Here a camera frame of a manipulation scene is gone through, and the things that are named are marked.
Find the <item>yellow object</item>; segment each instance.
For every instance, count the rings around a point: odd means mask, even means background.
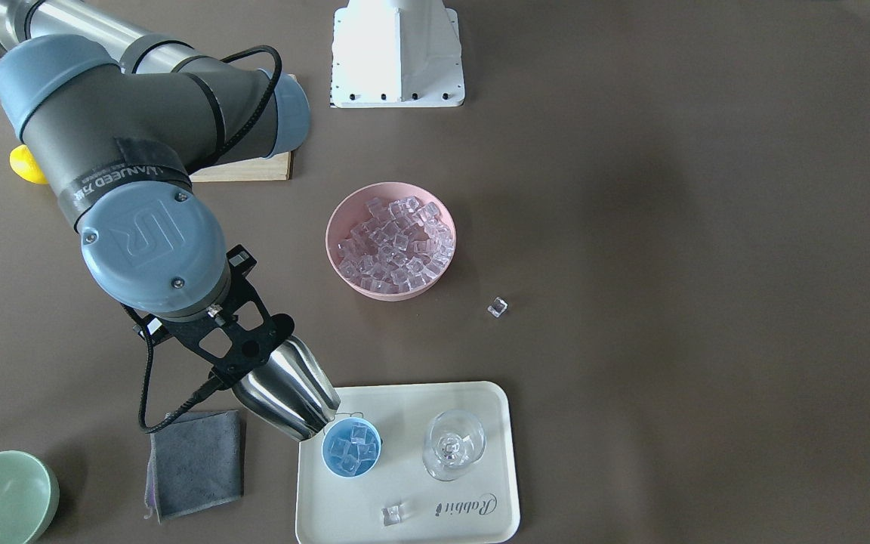
[[[32,156],[32,151],[25,145],[20,145],[13,149],[9,154],[9,166],[13,168],[13,172],[17,173],[18,177],[39,185],[49,183],[45,179],[44,173],[39,168],[39,164],[35,162],[35,157]]]

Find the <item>blue cup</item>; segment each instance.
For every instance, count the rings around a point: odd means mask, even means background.
[[[321,457],[329,471],[342,478],[356,478],[378,462],[381,436],[369,421],[346,417],[325,434]]]

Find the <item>green bowl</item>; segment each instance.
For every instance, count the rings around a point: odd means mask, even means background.
[[[49,467],[24,451],[0,451],[0,544],[35,541],[58,503]]]

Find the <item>folded towel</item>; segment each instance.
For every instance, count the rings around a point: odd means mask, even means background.
[[[150,434],[146,505],[159,522],[244,495],[237,410],[184,413]]]

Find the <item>wooden block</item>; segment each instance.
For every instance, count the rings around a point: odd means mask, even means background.
[[[288,151],[269,159],[248,159],[227,165],[210,166],[194,172],[190,180],[211,181],[283,181],[291,179],[294,152]]]

